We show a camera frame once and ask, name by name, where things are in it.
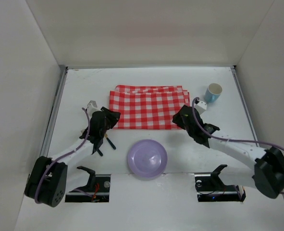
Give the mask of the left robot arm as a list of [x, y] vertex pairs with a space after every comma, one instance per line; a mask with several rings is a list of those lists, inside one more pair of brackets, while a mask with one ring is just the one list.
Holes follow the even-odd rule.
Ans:
[[121, 113], [102, 107], [92, 114], [83, 111], [87, 127], [70, 147], [51, 157], [40, 156], [28, 177], [24, 195], [37, 204], [56, 207], [71, 192], [80, 192], [95, 199], [101, 184], [96, 172], [82, 165], [89, 155], [99, 153], [108, 130], [119, 122]]

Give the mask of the red white checkered cloth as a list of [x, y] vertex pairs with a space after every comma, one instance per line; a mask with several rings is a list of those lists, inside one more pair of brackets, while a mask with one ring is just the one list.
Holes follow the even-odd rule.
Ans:
[[121, 113], [115, 129], [179, 129], [173, 116], [189, 103], [182, 86], [118, 85], [109, 95], [109, 109]]

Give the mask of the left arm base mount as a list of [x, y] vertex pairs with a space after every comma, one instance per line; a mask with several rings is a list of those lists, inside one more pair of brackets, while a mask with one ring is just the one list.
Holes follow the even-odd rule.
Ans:
[[79, 166], [67, 180], [66, 203], [108, 203], [110, 200], [111, 175], [96, 174], [87, 167]]

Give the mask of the purple plastic plate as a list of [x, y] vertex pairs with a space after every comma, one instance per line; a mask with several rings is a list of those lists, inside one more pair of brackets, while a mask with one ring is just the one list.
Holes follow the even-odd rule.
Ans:
[[132, 145], [127, 154], [130, 170], [140, 178], [158, 177], [166, 169], [167, 162], [167, 151], [155, 140], [139, 140]]

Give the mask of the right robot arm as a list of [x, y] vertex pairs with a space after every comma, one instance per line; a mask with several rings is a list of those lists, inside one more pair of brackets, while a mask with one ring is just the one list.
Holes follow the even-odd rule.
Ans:
[[214, 171], [196, 175], [196, 188], [221, 191], [227, 186], [256, 188], [268, 198], [284, 194], [283, 148], [273, 144], [269, 149], [257, 147], [257, 141], [235, 140], [219, 127], [204, 123], [196, 108], [184, 105], [173, 116], [173, 123], [193, 140], [209, 149], [224, 153], [246, 165], [248, 170], [233, 169], [226, 164]]

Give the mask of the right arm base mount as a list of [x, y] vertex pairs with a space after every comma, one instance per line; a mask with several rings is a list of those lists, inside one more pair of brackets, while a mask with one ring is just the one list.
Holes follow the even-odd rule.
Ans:
[[212, 172], [196, 173], [195, 189], [198, 202], [244, 202], [246, 192], [240, 185], [226, 185], [219, 175], [227, 165], [219, 165]]

